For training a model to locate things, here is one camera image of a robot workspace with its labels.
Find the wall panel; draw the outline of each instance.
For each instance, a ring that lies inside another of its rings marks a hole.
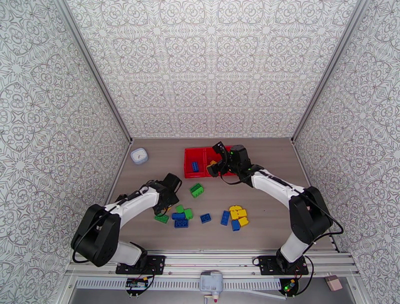
[[[0,3],[0,302],[51,303],[128,142],[47,0]]]
[[[288,137],[355,0],[67,0],[134,138]]]
[[[400,10],[373,1],[295,143],[374,303],[400,303]]]

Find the red tray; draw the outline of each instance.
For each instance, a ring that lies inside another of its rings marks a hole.
[[[231,150],[231,145],[226,146],[228,151]],[[207,172],[207,166],[211,161],[219,162],[221,156],[214,152],[212,147],[203,148],[186,148],[184,150],[184,178],[194,179],[194,178],[209,178],[211,175]],[[198,172],[193,172],[192,162],[197,162]],[[233,173],[227,172],[224,176],[234,175]]]

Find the table surface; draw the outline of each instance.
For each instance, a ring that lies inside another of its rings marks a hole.
[[[306,179],[287,138],[227,138],[224,145],[244,145],[253,164],[266,168],[272,174],[298,186],[307,186]],[[211,147],[220,139],[136,139],[132,150],[139,147],[148,153],[146,163],[136,165],[128,156],[113,192],[130,194],[148,180],[163,180],[167,173],[182,179],[177,196],[179,204],[191,208],[193,219],[188,228],[174,228],[170,218],[167,224],[154,219],[153,209],[147,209],[130,220],[120,231],[119,239],[134,242],[148,250],[271,250],[280,248],[291,233],[289,211],[268,194],[246,184],[228,185],[219,177],[184,178],[185,148]],[[233,182],[235,176],[226,180]],[[193,198],[189,189],[201,183],[204,193]],[[247,210],[249,224],[240,231],[232,231],[220,224],[222,213],[232,205]],[[171,215],[175,206],[167,213]],[[209,213],[211,221],[202,224],[200,216]],[[324,237],[315,249],[332,249]]]

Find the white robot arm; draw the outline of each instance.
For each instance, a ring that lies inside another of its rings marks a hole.
[[[211,176],[227,172],[236,174],[239,182],[259,189],[281,202],[290,214],[291,234],[276,252],[276,263],[282,273],[293,273],[303,253],[332,225],[332,217],[321,193],[315,187],[304,188],[288,183],[257,164],[251,164],[246,148],[234,145],[227,151],[222,142],[212,147],[222,160],[207,167]]]
[[[94,204],[88,208],[72,238],[72,259],[76,263],[92,262],[100,267],[107,262],[135,265],[146,259],[146,251],[134,243],[118,241],[120,229],[148,208],[159,215],[179,202],[176,195],[182,181],[168,173],[164,180],[149,180],[130,195],[120,196],[106,206]],[[75,259],[78,252],[87,260]]]
[[[299,195],[294,189],[301,193],[304,192],[305,189],[289,183],[288,185],[290,185],[291,188],[284,186],[281,183],[273,180],[271,177],[273,177],[271,173],[265,169],[262,169],[254,173],[254,175],[251,177],[251,183],[255,189],[269,194],[274,199],[281,202],[287,209],[289,209],[289,201],[291,198]],[[289,263],[293,263],[303,255],[304,250],[306,250],[308,246],[309,244],[299,240],[294,232],[292,232],[286,243],[280,248],[280,252]]]

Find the green lego brick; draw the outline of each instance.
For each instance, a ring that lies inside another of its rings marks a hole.
[[[192,209],[188,208],[184,210],[184,216],[187,220],[193,219]]]
[[[156,220],[156,221],[159,221],[159,222],[161,222],[161,223],[164,223],[164,224],[166,224],[167,222],[168,222],[168,220],[170,219],[170,217],[168,216],[168,215],[166,215],[166,214],[164,214],[163,216],[155,216],[154,217],[154,219]]]
[[[204,192],[204,188],[199,183],[195,184],[192,188],[190,188],[190,193],[194,198],[197,198],[203,192]]]
[[[176,209],[176,213],[184,213],[185,212],[185,209],[182,205],[176,206],[175,209]]]

